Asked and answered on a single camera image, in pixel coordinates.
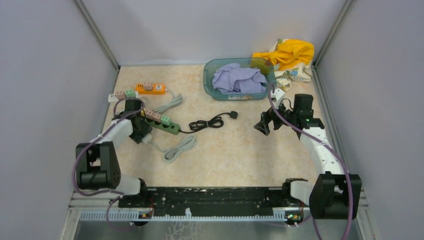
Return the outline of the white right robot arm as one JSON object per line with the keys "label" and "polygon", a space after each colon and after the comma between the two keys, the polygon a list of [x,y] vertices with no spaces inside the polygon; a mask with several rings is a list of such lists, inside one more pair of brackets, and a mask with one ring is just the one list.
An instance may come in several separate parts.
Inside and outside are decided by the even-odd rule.
{"label": "white right robot arm", "polygon": [[315,219],[354,220],[357,216],[362,180],[350,174],[331,147],[325,126],[314,117],[313,96],[296,94],[293,108],[286,108],[284,94],[270,94],[270,109],[260,115],[254,129],[269,135],[269,123],[276,131],[281,126],[292,128],[309,151],[317,173],[315,183],[303,178],[288,178],[283,184],[281,199],[287,206],[299,201],[309,206]]}

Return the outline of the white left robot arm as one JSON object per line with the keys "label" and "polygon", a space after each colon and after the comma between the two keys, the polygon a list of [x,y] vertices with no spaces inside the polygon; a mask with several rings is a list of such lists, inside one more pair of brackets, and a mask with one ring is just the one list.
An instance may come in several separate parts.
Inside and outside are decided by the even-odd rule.
{"label": "white left robot arm", "polygon": [[141,178],[122,174],[116,150],[127,138],[140,144],[150,138],[153,128],[146,122],[141,99],[128,97],[123,102],[124,110],[114,114],[103,133],[76,146],[72,184],[85,197],[113,193],[130,196],[132,203],[144,207],[150,200],[147,185]]}

